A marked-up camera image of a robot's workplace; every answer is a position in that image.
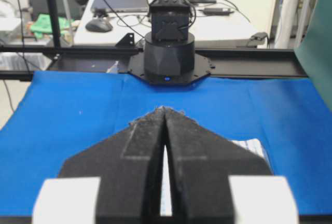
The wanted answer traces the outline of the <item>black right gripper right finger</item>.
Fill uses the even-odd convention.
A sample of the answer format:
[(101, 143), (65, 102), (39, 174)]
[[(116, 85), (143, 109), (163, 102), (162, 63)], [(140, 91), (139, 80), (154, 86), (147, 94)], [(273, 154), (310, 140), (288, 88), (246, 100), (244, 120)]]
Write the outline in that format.
[(271, 175), (260, 156), (165, 109), (172, 211), (180, 223), (234, 223), (230, 175)]

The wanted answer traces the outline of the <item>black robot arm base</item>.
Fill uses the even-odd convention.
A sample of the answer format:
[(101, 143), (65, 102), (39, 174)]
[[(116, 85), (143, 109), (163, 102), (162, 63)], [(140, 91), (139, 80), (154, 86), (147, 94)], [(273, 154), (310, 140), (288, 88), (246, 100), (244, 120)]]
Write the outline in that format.
[(130, 58), (129, 74), (152, 85), (187, 85), (211, 74), (211, 60), (196, 53), (189, 32), (190, 9), (185, 0), (150, 4), (151, 31), (143, 52)]

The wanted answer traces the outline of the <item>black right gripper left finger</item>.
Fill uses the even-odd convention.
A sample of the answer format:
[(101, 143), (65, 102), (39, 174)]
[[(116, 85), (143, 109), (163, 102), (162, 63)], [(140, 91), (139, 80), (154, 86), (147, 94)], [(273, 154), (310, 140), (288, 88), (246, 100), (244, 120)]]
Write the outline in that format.
[(164, 108), (67, 158), (58, 177), (100, 177), (97, 223), (151, 223), (159, 215)]

